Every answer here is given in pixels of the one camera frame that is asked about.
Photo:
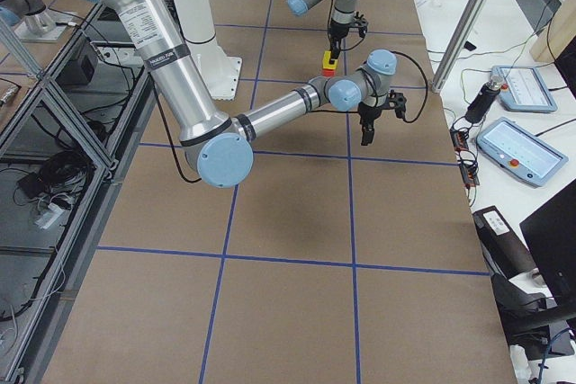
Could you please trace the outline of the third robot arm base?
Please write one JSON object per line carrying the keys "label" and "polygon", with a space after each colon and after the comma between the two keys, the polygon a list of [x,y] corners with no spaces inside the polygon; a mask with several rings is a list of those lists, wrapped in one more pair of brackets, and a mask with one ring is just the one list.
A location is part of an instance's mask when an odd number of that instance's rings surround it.
{"label": "third robot arm base", "polygon": [[1,18],[26,42],[54,43],[66,29],[66,24],[57,24],[43,0],[1,0]]}

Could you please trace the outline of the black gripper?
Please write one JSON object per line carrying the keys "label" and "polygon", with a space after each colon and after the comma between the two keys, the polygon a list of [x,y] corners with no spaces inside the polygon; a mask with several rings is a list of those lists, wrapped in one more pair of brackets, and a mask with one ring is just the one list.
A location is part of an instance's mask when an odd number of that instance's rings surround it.
{"label": "black gripper", "polygon": [[328,62],[334,63],[338,60],[341,53],[341,43],[342,40],[349,33],[350,24],[337,22],[331,19],[328,24],[328,41],[329,41],[329,54]]}
{"label": "black gripper", "polygon": [[368,146],[374,141],[374,122],[382,115],[382,106],[368,106],[365,103],[358,104],[358,114],[362,127],[361,145]]}

